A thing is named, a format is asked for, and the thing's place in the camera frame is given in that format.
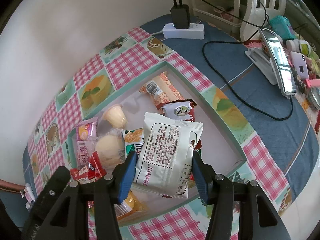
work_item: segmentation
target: blue bedsheet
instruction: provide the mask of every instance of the blue bedsheet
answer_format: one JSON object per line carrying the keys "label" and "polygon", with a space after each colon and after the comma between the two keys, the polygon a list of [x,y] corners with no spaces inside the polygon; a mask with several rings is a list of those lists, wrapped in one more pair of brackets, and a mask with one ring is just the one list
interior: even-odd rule
{"label": "blue bedsheet", "polygon": [[[192,18],[193,23],[200,20]],[[141,26],[149,33],[162,30],[172,22],[170,15],[161,16]],[[209,67],[202,55],[202,45],[207,41],[235,41],[218,28],[204,24],[204,40],[165,39],[163,43],[178,52],[199,69],[240,109],[252,127],[260,135],[271,156],[286,175],[292,189],[292,201],[300,194],[309,180],[319,154],[316,134],[304,110],[293,98],[293,114],[286,121],[275,121],[243,105],[228,89],[223,80]],[[249,104],[277,117],[286,117],[290,101],[281,95],[278,86],[273,86],[252,64],[239,44],[208,44],[206,56],[211,64],[228,80],[234,90]]]}

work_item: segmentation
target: charging cable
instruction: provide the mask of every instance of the charging cable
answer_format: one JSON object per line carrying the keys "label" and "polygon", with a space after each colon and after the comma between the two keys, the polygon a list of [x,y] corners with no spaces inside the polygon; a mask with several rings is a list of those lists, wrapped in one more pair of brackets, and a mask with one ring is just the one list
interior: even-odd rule
{"label": "charging cable", "polygon": [[[237,18],[237,19],[239,19],[239,20],[241,20],[241,21],[243,21],[243,22],[246,22],[246,23],[248,23],[248,24],[250,24],[250,25],[252,25],[252,26],[255,26],[255,27],[258,27],[258,28],[264,28],[264,27],[268,26],[268,24],[269,24],[269,16],[268,16],[268,14],[267,14],[266,8],[265,8],[265,6],[264,6],[259,0],[256,0],[256,1],[259,2],[259,3],[263,6],[264,12],[265,12],[264,21],[263,21],[263,23],[262,23],[261,26],[256,25],[256,24],[253,24],[253,23],[250,23],[250,22],[247,22],[247,21],[245,21],[245,20],[243,20],[243,19],[241,19],[241,18],[239,18],[239,17],[237,17],[237,16],[235,16],[235,15],[233,15],[233,14],[227,12],[227,11],[224,11],[224,10],[222,10],[222,9],[214,6],[213,4],[207,2],[206,0],[201,0],[201,1],[207,3],[208,5],[216,8],[216,9],[218,9],[218,10],[220,10],[220,11],[223,11],[223,12],[227,13],[228,15],[230,15],[230,16],[232,16],[232,17],[235,17],[235,18]],[[178,6],[176,0],[173,0],[173,3],[174,3],[175,6]],[[259,112],[259,113],[261,113],[261,114],[264,114],[264,115],[266,115],[266,116],[268,116],[268,117],[270,117],[270,118],[272,118],[272,119],[274,119],[274,120],[276,120],[276,121],[284,121],[284,120],[289,119],[289,118],[291,117],[291,115],[292,115],[292,112],[293,112],[292,96],[290,96],[291,111],[290,111],[290,113],[289,113],[286,117],[284,117],[284,118],[278,118],[278,117],[275,117],[275,116],[273,116],[273,115],[271,115],[271,114],[268,114],[268,113],[266,113],[265,111],[262,111],[262,110],[256,108],[255,106],[250,105],[250,104],[247,103],[244,99],[242,99],[242,98],[234,91],[234,89],[233,89],[232,86],[229,84],[229,82],[226,80],[226,78],[209,62],[208,58],[207,58],[206,55],[205,55],[205,47],[206,47],[208,44],[210,44],[210,43],[243,44],[243,43],[251,40],[252,37],[253,37],[257,32],[258,32],[258,30],[256,30],[256,31],[254,32],[254,34],[253,34],[249,39],[247,39],[246,41],[242,41],[242,42],[238,42],[238,41],[208,41],[208,42],[206,42],[206,43],[202,46],[202,55],[203,55],[205,61],[207,62],[207,64],[209,65],[209,67],[212,68],[212,70],[226,83],[226,85],[230,88],[231,92],[232,92],[232,93],[236,96],[236,98],[238,98],[243,104],[245,104],[247,107],[249,107],[249,108],[251,108],[251,109],[253,109],[253,110],[255,110],[255,111],[257,111],[257,112]]]}

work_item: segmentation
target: black cable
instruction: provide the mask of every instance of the black cable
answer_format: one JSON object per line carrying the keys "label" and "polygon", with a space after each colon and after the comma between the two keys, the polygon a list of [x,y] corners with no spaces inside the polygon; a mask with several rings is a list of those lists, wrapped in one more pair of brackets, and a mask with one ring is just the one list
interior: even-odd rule
{"label": "black cable", "polygon": [[[218,8],[217,6],[214,6],[213,4],[207,2],[206,0],[201,0],[201,1],[202,1],[202,2],[205,2],[206,4],[209,4],[210,6],[216,8],[216,9],[218,9],[218,10],[220,10],[220,11],[222,11],[222,12],[224,12],[224,13],[230,15],[230,16],[233,16],[234,18],[237,18],[237,19],[240,20],[240,21],[243,21],[243,22],[245,22],[245,23],[248,23],[248,24],[250,24],[250,25],[252,25],[252,26],[254,26],[254,27],[263,28],[263,27],[266,27],[266,26],[267,26],[267,25],[266,25],[266,26],[263,26],[263,25],[265,24],[265,22],[266,22],[266,19],[267,19],[266,16],[265,16],[265,18],[264,18],[264,22],[263,22],[262,26],[260,26],[260,25],[256,25],[256,24],[247,22],[247,21],[245,21],[244,19],[241,19],[240,17],[237,17],[237,16],[235,16],[235,15],[233,15],[233,14],[227,12],[227,11],[224,11],[224,10],[222,10],[221,8]],[[267,15],[266,8],[264,7],[264,5],[263,5],[262,3],[261,3],[261,5],[262,5],[263,8],[264,8],[265,15]]]}
{"label": "black cable", "polygon": [[234,91],[234,89],[232,88],[232,86],[229,84],[229,82],[225,79],[225,77],[218,71],[214,68],[214,66],[211,65],[211,63],[209,62],[209,60],[207,59],[206,55],[205,55],[205,51],[204,51],[204,48],[207,44],[209,43],[229,43],[229,44],[241,44],[242,42],[231,42],[231,41],[208,41],[206,42],[203,46],[202,46],[202,55],[205,59],[205,61],[207,62],[207,64],[210,66],[210,68],[212,68],[212,70],[217,73],[217,75],[227,84],[227,86],[230,88],[231,92],[242,102],[244,103],[247,107],[261,113],[261,114],[264,114],[268,117],[271,117],[272,119],[276,120],[276,121],[284,121],[284,120],[287,120],[290,118],[290,116],[292,115],[292,112],[293,112],[293,102],[292,102],[292,97],[290,96],[290,102],[291,102],[291,111],[289,113],[288,116],[284,117],[284,118],[278,118],[278,117],[275,117],[271,114],[268,114],[252,105],[250,105],[249,103],[247,103],[246,101],[244,101],[237,93],[236,91]]}
{"label": "black cable", "polygon": [[295,27],[293,30],[295,31],[296,29],[299,29],[301,27],[306,27],[307,25],[308,25],[307,23],[300,24],[297,27]]}
{"label": "black cable", "polygon": [[[207,2],[206,0],[201,0],[201,1],[209,4],[210,6],[212,6],[212,7],[214,7],[214,8],[217,8],[216,6],[214,6],[214,5],[212,5],[211,3]],[[264,21],[263,21],[262,26],[258,26],[258,25],[252,24],[252,23],[250,23],[250,22],[247,22],[247,21],[245,21],[245,20],[243,20],[243,19],[240,19],[239,17],[236,17],[236,16],[234,16],[234,15],[232,15],[232,14],[226,12],[226,11],[224,11],[224,12],[226,12],[227,14],[229,14],[229,15],[231,15],[231,16],[239,19],[239,20],[242,20],[242,21],[244,21],[244,22],[246,22],[246,23],[248,23],[248,24],[250,24],[250,25],[252,25],[252,26],[255,26],[255,27],[258,27],[258,28],[263,28],[263,27],[265,27],[265,26],[263,26],[263,25],[265,24],[266,21],[269,23],[269,16],[268,16],[268,14],[267,14],[267,11],[266,11],[265,6],[264,6],[262,3],[260,3],[260,4],[263,6],[264,11],[265,11],[265,18],[264,18]],[[246,41],[249,41],[257,32],[258,32],[258,30],[256,30],[256,31],[254,32],[254,34],[253,34],[249,39],[247,39]],[[274,119],[274,120],[276,120],[276,121],[284,121],[284,120],[289,119],[289,118],[291,117],[292,113],[293,113],[293,101],[292,101],[292,96],[290,96],[291,111],[290,111],[290,113],[289,113],[286,117],[284,117],[284,118],[278,118],[278,117],[275,117],[275,116],[273,116],[273,115],[271,115],[271,114],[268,114],[268,113],[266,113],[266,112],[264,112],[264,111],[256,108],[255,106],[250,105],[250,104],[247,103],[245,100],[243,100],[243,99],[236,93],[236,91],[234,91],[234,89],[233,89],[232,86],[229,84],[229,82],[226,80],[226,78],[225,78],[217,69],[215,69],[215,68],[212,66],[212,64],[209,62],[209,60],[207,59],[207,57],[206,57],[206,55],[205,55],[205,46],[208,45],[209,43],[243,44],[243,43],[245,43],[246,41],[242,41],[242,42],[237,42],[237,41],[208,41],[208,42],[206,42],[206,43],[202,46],[202,55],[203,55],[205,61],[207,62],[207,64],[210,66],[210,68],[212,68],[212,70],[213,70],[213,71],[226,83],[226,85],[230,88],[231,92],[232,92],[242,103],[244,103],[247,107],[249,107],[249,108],[251,108],[251,109],[253,109],[253,110],[255,110],[255,111],[257,111],[257,112],[259,112],[259,113],[261,113],[261,114],[264,114],[264,115],[266,115],[266,116],[268,116],[268,117],[270,117],[270,118],[272,118],[272,119]]]}
{"label": "black cable", "polygon": [[299,30],[299,33],[298,33],[298,35],[299,35],[299,37],[298,37],[298,47],[299,47],[299,52],[302,54],[301,48],[300,48],[300,32],[301,32],[301,29]]}

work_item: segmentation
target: smartphone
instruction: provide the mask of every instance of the smartphone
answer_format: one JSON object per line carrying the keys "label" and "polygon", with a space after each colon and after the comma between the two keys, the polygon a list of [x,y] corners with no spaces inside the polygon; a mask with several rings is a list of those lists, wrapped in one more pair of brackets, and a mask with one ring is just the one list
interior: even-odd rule
{"label": "smartphone", "polygon": [[291,67],[276,33],[265,28],[259,28],[259,33],[268,47],[271,56],[270,64],[276,75],[281,93],[285,97],[295,95],[297,89]]}

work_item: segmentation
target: snack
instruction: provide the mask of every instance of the snack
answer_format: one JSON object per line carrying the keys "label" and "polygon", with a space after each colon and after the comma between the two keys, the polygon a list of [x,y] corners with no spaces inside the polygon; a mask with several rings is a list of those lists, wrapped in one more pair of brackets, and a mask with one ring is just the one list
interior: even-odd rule
{"label": "snack", "polygon": [[[72,178],[77,180],[80,184],[86,184],[97,181],[106,175],[107,172],[102,168],[97,152],[94,152],[90,157],[90,162],[86,166],[80,170],[76,168],[71,169],[70,174]],[[135,203],[134,198],[133,193],[130,191],[128,197],[121,205],[115,205],[116,216],[118,219],[120,217],[125,217],[126,214],[129,214],[129,212],[132,211]],[[88,201],[88,207],[93,211],[94,201]]]}
{"label": "snack", "polygon": [[184,99],[167,78],[167,72],[163,72],[145,83],[139,89],[139,92],[149,93],[156,107],[161,103],[169,103]]}
{"label": "snack", "polygon": [[76,126],[77,141],[86,141],[88,136],[97,136],[98,117],[83,120]]}
{"label": "snack", "polygon": [[144,143],[136,164],[135,187],[160,195],[188,198],[192,152],[203,123],[145,113]]}
{"label": "snack", "polygon": [[114,168],[125,161],[124,144],[116,135],[106,135],[97,141],[95,150],[98,152],[102,166]]}
{"label": "snack", "polygon": [[174,120],[195,121],[194,107],[197,104],[191,100],[177,100],[158,105],[166,117]]}
{"label": "snack", "polygon": [[139,155],[144,143],[143,128],[132,131],[123,130],[122,136],[124,139],[125,156],[128,156],[130,151],[136,151]]}
{"label": "snack", "polygon": [[88,137],[97,136],[98,117],[84,120],[76,126],[77,162],[78,167],[83,167],[89,162],[89,158],[94,152]]}
{"label": "snack", "polygon": [[122,128],[127,124],[127,118],[122,111],[122,106],[119,104],[109,107],[103,113],[102,119],[107,120],[115,128]]}
{"label": "snack", "polygon": [[98,153],[94,152],[86,166],[81,169],[73,168],[70,170],[70,174],[80,184],[86,184],[97,181],[106,175],[107,172],[102,168]]}

